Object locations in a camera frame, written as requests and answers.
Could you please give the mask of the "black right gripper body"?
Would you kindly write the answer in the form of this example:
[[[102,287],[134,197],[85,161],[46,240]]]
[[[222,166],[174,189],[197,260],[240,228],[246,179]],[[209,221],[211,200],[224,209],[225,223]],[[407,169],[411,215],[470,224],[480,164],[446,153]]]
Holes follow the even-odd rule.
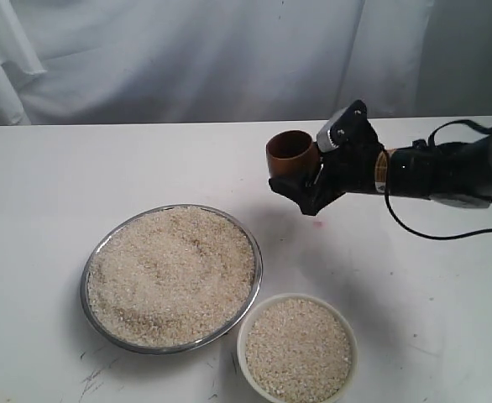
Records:
[[[376,194],[374,171],[384,149],[370,125],[324,129],[317,134],[322,167],[306,182],[302,213],[317,215],[346,193]]]

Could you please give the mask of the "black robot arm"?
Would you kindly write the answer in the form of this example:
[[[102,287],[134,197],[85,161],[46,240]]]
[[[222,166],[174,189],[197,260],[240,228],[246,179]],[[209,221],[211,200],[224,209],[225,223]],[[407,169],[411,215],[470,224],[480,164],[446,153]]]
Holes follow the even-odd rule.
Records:
[[[437,144],[433,136],[387,149],[370,123],[335,128],[333,143],[291,130],[266,145],[270,189],[307,216],[346,193],[399,196],[453,207],[492,203],[492,127],[462,120],[481,134],[473,143]]]

